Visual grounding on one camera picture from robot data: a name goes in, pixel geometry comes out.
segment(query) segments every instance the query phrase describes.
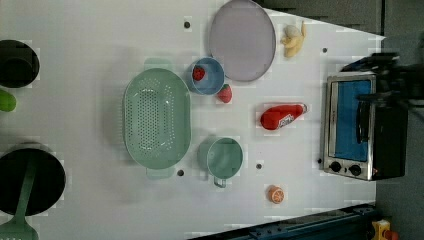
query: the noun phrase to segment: orange toy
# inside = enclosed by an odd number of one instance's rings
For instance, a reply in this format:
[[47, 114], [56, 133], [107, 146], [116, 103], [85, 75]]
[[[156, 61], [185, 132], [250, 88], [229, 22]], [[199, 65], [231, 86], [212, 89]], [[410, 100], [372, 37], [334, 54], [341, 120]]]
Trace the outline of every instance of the orange toy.
[[268, 191], [268, 199], [275, 204], [281, 203], [284, 199], [283, 190], [279, 187], [272, 186]]

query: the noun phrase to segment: white table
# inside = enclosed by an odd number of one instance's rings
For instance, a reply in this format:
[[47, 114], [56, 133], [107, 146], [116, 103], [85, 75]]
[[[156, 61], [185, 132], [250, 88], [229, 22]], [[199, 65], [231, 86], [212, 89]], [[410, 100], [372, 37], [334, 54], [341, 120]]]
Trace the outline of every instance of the white table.
[[[308, 19], [298, 56], [285, 59], [278, 44], [263, 78], [227, 80], [231, 104], [191, 95], [192, 143], [176, 165], [183, 177], [150, 180], [131, 160], [121, 132], [125, 87], [149, 57], [171, 60], [182, 76], [206, 55], [207, 29], [224, 2], [0, 1], [0, 39], [27, 40], [41, 62], [39, 80], [8, 90], [18, 106], [0, 113], [0, 151], [36, 140], [57, 152], [68, 177], [55, 208], [28, 218], [40, 239], [184, 239], [375, 201], [374, 182], [326, 174], [316, 161], [327, 76], [378, 51], [381, 37]], [[286, 24], [303, 20], [268, 12], [278, 40]], [[275, 133], [260, 128], [262, 111], [279, 102], [304, 102], [310, 112]], [[209, 134], [233, 136], [245, 152], [226, 189], [197, 165]], [[285, 191], [280, 205], [266, 200], [271, 184]], [[0, 223], [10, 219], [1, 214]]]

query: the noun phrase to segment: mint green mug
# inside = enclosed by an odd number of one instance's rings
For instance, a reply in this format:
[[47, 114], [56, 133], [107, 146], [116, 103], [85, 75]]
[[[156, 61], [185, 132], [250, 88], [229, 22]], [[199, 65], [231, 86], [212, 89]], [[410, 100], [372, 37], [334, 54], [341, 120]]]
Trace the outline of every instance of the mint green mug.
[[236, 175], [243, 163], [242, 148], [232, 138], [206, 139], [200, 144], [197, 157], [200, 166], [214, 176], [214, 184], [220, 188], [226, 187], [226, 180]]

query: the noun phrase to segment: green spatula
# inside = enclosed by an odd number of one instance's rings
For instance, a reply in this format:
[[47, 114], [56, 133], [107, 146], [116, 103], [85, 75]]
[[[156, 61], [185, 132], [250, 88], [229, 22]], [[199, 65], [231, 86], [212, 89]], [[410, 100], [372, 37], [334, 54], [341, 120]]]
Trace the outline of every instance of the green spatula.
[[34, 183], [35, 172], [36, 168], [34, 161], [29, 160], [15, 216], [12, 220], [0, 226], [0, 240], [38, 240], [37, 231], [28, 225], [25, 220], [25, 213]]

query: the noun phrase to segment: blue bowl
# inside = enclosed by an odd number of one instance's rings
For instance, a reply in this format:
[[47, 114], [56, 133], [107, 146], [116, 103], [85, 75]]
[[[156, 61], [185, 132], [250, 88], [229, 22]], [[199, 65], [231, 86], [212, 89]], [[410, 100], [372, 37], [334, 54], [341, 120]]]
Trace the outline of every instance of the blue bowl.
[[[195, 67], [202, 67], [203, 69], [205, 69], [206, 74], [200, 81], [196, 81], [193, 79], [193, 70]], [[210, 57], [202, 58], [199, 61], [195, 62], [192, 65], [189, 74], [189, 88], [191, 91], [198, 94], [216, 94], [221, 90], [222, 86], [224, 85], [224, 69], [217, 60]]]

